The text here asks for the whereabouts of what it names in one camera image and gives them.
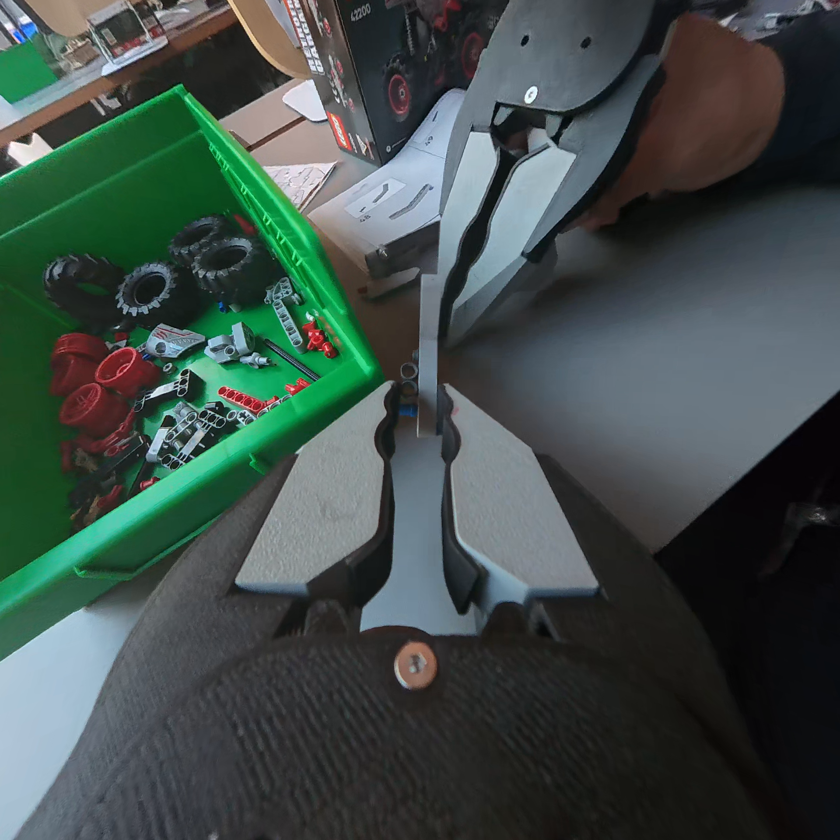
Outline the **white sticker sheet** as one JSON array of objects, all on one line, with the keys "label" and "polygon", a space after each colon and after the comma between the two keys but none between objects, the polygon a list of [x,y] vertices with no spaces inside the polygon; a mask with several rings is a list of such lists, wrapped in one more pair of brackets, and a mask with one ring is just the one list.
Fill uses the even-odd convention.
[{"label": "white sticker sheet", "polygon": [[292,205],[300,212],[323,188],[337,162],[265,165],[264,171]]}]

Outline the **person's right forearm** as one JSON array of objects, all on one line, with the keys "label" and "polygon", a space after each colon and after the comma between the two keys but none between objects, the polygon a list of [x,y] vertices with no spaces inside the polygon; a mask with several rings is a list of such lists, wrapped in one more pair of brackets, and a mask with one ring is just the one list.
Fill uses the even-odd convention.
[{"label": "person's right forearm", "polygon": [[767,148],[742,174],[751,185],[839,181],[839,12],[798,17],[761,38],[784,72],[780,120]]}]

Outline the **lego instruction booklet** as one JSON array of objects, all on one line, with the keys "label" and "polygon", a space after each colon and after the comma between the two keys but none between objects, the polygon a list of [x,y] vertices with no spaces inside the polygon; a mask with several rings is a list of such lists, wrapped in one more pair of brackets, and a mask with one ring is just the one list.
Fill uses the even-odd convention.
[{"label": "lego instruction booklet", "polygon": [[445,158],[465,96],[445,93],[393,160],[309,214],[366,270],[370,298],[418,277],[437,246]]}]

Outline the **black lego set box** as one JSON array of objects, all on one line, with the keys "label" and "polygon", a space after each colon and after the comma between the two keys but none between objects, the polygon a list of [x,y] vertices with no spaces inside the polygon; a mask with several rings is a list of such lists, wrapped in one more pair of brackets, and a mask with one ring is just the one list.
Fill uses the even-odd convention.
[{"label": "black lego set box", "polygon": [[476,74],[507,1],[307,1],[312,77],[338,147],[383,165]]}]

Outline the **person's right hand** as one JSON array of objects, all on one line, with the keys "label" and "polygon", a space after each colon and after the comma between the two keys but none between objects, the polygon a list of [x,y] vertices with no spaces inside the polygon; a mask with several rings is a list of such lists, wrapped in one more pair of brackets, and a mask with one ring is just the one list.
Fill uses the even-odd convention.
[{"label": "person's right hand", "polygon": [[784,105],[784,71],[772,48],[686,13],[675,22],[663,67],[665,83],[632,159],[576,226],[595,230],[640,197],[722,182],[770,143]]}]

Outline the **black rubber lego tyre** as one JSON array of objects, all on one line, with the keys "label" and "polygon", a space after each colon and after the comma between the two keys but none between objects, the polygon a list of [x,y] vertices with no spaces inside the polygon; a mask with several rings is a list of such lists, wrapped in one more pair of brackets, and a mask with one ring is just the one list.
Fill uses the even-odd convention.
[{"label": "black rubber lego tyre", "polygon": [[191,268],[194,260],[212,243],[234,232],[233,225],[225,215],[200,217],[172,237],[167,247],[169,256],[177,265]]},{"label": "black rubber lego tyre", "polygon": [[226,308],[252,308],[264,301],[278,276],[274,256],[258,238],[227,236],[198,254],[192,273],[216,303]]},{"label": "black rubber lego tyre", "polygon": [[51,261],[43,274],[48,300],[92,333],[120,325],[116,297],[124,270],[109,259],[68,254]]},{"label": "black rubber lego tyre", "polygon": [[201,292],[192,273],[169,261],[146,262],[120,284],[115,301],[122,315],[145,328],[159,323],[186,326],[202,307]]}]

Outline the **green plastic bin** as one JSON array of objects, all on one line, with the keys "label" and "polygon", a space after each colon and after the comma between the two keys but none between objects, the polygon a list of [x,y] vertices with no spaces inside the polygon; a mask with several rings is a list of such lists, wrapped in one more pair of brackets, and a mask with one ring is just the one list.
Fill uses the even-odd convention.
[{"label": "green plastic bin", "polygon": [[[304,298],[292,308],[297,325],[306,312],[316,316],[338,356],[299,355],[320,375],[317,381],[184,467],[157,469],[159,482],[71,533],[67,500],[77,476],[63,470],[61,444],[84,433],[59,423],[66,397],[49,393],[49,358],[59,336],[87,333],[105,340],[110,353],[132,347],[161,370],[168,364],[193,369],[205,384],[192,399],[197,406],[213,400],[220,385],[259,398],[281,396],[300,375],[276,356],[273,366],[258,371],[217,364],[205,354],[207,341],[237,322],[295,354],[265,299],[252,308],[226,308],[198,286],[201,310],[184,327],[145,328],[122,314],[117,327],[93,333],[46,297],[45,268],[60,256],[107,258],[124,276],[147,262],[174,263],[167,249],[172,237],[213,214],[230,220],[230,236],[264,243],[278,267],[272,285],[289,277]],[[182,87],[4,176],[1,245],[6,658],[204,530],[384,377],[304,216]],[[162,373],[158,385],[170,380]]]}]

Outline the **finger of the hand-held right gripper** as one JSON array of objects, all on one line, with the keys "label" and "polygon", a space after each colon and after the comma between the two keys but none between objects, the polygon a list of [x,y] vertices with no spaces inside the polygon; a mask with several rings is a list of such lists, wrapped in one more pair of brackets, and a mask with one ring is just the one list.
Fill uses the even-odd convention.
[{"label": "finger of the hand-held right gripper", "polygon": [[536,261],[529,244],[575,160],[552,142],[517,158],[499,146],[498,198],[486,240],[455,300],[454,348],[471,333],[519,310],[550,280],[557,258],[554,245]]},{"label": "finger of the hand-held right gripper", "polygon": [[440,220],[437,278],[442,282],[437,337],[454,335],[455,300],[487,237],[498,198],[501,153],[490,133],[470,132]]}]

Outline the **grey angled lego beam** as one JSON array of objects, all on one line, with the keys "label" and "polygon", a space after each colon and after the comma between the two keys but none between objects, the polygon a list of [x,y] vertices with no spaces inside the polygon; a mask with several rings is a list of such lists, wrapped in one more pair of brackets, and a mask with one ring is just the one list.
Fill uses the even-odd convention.
[{"label": "grey angled lego beam", "polygon": [[418,346],[416,358],[401,370],[401,413],[415,421],[416,436],[441,435],[438,422],[439,351],[445,282],[437,274],[419,275]]}]

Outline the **red lego wheel rim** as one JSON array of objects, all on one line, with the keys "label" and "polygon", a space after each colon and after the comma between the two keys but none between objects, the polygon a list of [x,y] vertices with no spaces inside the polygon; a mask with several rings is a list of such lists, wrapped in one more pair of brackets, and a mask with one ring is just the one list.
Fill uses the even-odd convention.
[{"label": "red lego wheel rim", "polygon": [[130,404],[97,382],[78,387],[62,403],[58,421],[93,438],[113,433],[130,413]]},{"label": "red lego wheel rim", "polygon": [[69,332],[58,337],[49,358],[49,393],[66,397],[76,389],[94,383],[99,364],[110,349],[99,336]]},{"label": "red lego wheel rim", "polygon": [[141,391],[156,387],[162,375],[158,365],[128,346],[111,352],[99,363],[94,382],[132,400]]}]

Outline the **beige curved panel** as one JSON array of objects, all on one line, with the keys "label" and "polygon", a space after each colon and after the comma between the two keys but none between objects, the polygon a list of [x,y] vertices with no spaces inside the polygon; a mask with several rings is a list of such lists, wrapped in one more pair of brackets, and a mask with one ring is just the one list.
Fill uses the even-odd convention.
[{"label": "beige curved panel", "polygon": [[227,1],[260,55],[287,77],[312,77],[308,62],[283,2]]}]

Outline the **wooden table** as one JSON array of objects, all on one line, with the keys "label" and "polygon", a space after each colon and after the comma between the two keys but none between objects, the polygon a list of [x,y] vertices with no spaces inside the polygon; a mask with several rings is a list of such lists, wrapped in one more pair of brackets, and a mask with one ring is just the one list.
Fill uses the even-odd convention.
[{"label": "wooden table", "polygon": [[73,70],[69,75],[15,104],[2,106],[1,145],[7,146],[72,110],[98,99],[121,85],[134,83],[155,67],[179,56],[204,40],[238,26],[231,6],[225,4],[195,14],[167,30],[168,42],[149,55],[103,76],[103,59]]}]

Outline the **white stand base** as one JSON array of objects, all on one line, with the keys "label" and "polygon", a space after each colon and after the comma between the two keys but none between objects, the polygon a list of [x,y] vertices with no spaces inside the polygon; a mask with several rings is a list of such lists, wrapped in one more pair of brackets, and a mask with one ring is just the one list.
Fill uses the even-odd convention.
[{"label": "white stand base", "polygon": [[283,93],[282,101],[289,109],[311,123],[327,120],[327,113],[313,79],[307,79],[287,89]]}]

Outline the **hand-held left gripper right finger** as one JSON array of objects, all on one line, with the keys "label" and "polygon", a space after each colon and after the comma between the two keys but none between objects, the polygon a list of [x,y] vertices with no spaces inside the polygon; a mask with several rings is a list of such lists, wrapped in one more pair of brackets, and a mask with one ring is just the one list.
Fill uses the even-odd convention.
[{"label": "hand-held left gripper right finger", "polygon": [[502,604],[590,599],[600,585],[531,447],[439,387],[444,579],[480,634]]}]

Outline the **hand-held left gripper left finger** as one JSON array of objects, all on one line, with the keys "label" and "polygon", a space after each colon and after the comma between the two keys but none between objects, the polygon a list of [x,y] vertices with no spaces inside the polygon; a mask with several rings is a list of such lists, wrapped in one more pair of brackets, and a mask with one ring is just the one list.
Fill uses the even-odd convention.
[{"label": "hand-held left gripper left finger", "polygon": [[400,398],[376,388],[297,451],[234,579],[238,592],[360,611],[392,570]]}]

